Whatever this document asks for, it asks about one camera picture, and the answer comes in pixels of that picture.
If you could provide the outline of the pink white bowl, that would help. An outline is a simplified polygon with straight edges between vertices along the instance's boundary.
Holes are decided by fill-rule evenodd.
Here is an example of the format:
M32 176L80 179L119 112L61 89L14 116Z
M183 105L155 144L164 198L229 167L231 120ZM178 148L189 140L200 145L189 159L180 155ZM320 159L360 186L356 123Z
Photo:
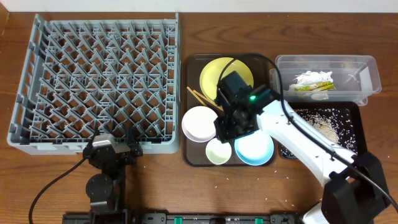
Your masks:
M218 115L209 107L190 108L182 118L182 131L193 142L207 142L216 135L214 125Z

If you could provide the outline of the white tissue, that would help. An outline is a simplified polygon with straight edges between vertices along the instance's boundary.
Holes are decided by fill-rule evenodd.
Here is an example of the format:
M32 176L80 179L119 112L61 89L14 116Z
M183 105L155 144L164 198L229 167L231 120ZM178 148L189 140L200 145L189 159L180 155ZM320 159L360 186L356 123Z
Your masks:
M289 86L289 91L295 91L295 88L304 86L304 85L310 85L314 83L320 83L320 82L333 82L333 79L331 75L333 74L332 71L329 72L312 72L312 71L307 71L305 73L301 73L300 75L297 75L294 80L296 83L291 84ZM298 91L300 96L309 96L313 100L328 100L328 90L324 91Z

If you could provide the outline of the small pale green cup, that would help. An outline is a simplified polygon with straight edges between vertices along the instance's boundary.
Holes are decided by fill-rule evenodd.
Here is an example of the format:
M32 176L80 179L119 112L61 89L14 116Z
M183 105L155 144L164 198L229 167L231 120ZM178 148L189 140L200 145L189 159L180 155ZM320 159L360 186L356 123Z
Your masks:
M214 138L207 143L205 153L212 164L222 165L230 159L232 148L228 142L222 143L217 138Z

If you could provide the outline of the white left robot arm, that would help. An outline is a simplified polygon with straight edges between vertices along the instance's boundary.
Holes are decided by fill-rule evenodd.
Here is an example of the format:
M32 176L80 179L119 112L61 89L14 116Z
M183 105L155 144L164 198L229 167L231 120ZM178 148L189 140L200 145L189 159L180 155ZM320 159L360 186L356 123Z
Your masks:
M126 166L134 165L143 155L133 130L127 132L127 141L117 143L112 134L95 131L83 150L83 157L101 172L86 184L90 198L88 223L134 223L134 212L125 205Z

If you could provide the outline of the green yellow snack wrapper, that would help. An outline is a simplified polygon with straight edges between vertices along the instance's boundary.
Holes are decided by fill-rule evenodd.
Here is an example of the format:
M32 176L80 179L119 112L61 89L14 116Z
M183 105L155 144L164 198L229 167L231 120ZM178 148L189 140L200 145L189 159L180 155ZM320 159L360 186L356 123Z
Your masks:
M295 91L324 91L329 89L334 89L335 85L332 82L320 82L314 83L310 85L304 85L298 88L295 88Z

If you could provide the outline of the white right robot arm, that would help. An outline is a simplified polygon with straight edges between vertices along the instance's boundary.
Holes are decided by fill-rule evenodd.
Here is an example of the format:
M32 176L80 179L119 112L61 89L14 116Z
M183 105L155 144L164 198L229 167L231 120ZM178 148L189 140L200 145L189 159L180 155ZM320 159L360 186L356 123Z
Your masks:
M217 81L216 104L224 111L215 120L221 142L233 141L240 154L259 154L279 141L317 178L322 201L298 223L371 223L388 206L397 206L376 156L358 156L335 144L301 118L282 94L266 85L254 89L231 72Z

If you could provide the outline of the light blue bowl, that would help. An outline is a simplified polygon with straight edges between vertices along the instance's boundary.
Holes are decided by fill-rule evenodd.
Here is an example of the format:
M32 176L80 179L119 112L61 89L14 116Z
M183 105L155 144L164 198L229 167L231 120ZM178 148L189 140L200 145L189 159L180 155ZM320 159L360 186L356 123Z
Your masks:
M237 156L250 166L261 166L274 155L274 142L265 132L258 130L234 141Z

